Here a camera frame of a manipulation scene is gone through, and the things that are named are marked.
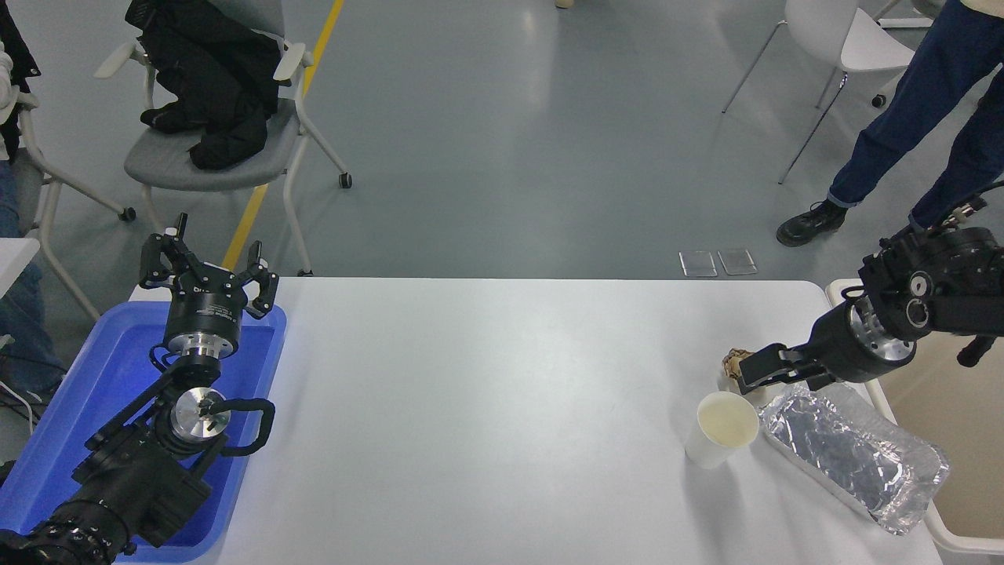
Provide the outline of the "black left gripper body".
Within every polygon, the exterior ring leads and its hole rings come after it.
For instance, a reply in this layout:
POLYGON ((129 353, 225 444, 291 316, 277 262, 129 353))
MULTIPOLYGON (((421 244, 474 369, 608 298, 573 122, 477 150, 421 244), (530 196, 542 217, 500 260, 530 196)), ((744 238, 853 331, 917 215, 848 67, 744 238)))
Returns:
POLYGON ((202 333, 238 340, 242 312, 248 303, 244 290, 235 282, 203 282, 194 273, 173 278, 164 338, 202 333))

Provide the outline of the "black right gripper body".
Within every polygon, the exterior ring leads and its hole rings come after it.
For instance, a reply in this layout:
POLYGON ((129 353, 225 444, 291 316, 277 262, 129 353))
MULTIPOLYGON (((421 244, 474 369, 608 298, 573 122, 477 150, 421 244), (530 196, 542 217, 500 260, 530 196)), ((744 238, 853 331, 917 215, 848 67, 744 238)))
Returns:
POLYGON ((874 359, 851 330, 850 311, 849 303, 836 305, 813 324, 808 341, 801 344, 807 384, 864 383, 874 378, 874 359))

